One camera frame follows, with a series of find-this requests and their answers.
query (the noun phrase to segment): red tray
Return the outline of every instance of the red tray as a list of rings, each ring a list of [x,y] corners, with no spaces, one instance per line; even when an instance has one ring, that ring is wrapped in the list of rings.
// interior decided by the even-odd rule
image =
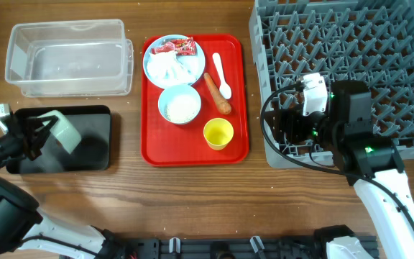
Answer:
[[[206,69],[217,86],[219,75],[212,55],[219,53],[226,82],[232,90],[229,103],[232,112],[220,114],[208,91],[203,76],[193,84],[201,95],[201,111],[190,123],[175,125],[166,121],[157,108],[161,88],[153,85],[142,71],[142,145],[143,158],[154,166],[218,165],[241,162],[249,152],[247,108],[245,102],[244,70],[241,43],[231,35],[190,35],[206,55]],[[148,39],[148,46],[159,37]],[[223,150],[212,150],[203,136],[204,125],[213,118],[224,118],[232,123],[234,136]]]

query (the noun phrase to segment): yellow bowl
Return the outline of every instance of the yellow bowl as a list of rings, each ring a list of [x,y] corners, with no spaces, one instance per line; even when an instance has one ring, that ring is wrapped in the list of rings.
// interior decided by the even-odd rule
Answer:
[[[224,149],[231,142],[233,136],[233,125],[222,118],[211,119],[204,127],[204,138],[213,150]]]

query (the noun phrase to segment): gray dish rack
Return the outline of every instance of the gray dish rack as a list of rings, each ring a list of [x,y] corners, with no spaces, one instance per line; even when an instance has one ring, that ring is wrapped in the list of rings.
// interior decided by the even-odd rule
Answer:
[[[372,91],[374,132],[393,138],[402,159],[414,159],[413,0],[255,0],[249,32],[262,104],[307,73],[319,72],[326,82],[364,81]],[[283,93],[269,109],[297,103]],[[312,163],[311,144],[275,146]],[[297,167],[264,145],[273,168]],[[318,145],[313,158],[333,164],[331,152]]]

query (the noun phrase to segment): white spoon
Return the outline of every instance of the white spoon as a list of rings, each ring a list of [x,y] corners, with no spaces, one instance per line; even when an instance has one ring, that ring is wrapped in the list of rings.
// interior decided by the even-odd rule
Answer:
[[[231,87],[228,86],[226,81],[224,80],[224,74],[223,74],[223,66],[221,65],[221,58],[220,54],[214,53],[212,55],[213,62],[215,63],[216,70],[218,71],[218,76],[220,76],[220,94],[226,99],[231,98]]]

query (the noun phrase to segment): table surface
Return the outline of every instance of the table surface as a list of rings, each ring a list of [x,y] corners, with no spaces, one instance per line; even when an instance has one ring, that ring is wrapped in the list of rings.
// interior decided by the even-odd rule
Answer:
[[[346,179],[303,169],[279,170],[265,160],[257,69],[248,22],[253,1],[0,0],[0,103],[25,107],[105,104],[113,121],[107,171],[0,176],[30,192],[48,213],[118,232],[123,237],[215,238],[310,235],[316,228],[346,224],[375,235],[367,210]],[[141,57],[146,38],[167,34],[228,33],[244,51],[250,152],[237,165],[153,168],[140,155],[142,64],[136,62],[128,96],[29,99],[4,80],[9,34],[15,24],[72,19],[121,19]],[[405,161],[414,198],[414,160]],[[17,251],[0,258],[58,258]]]

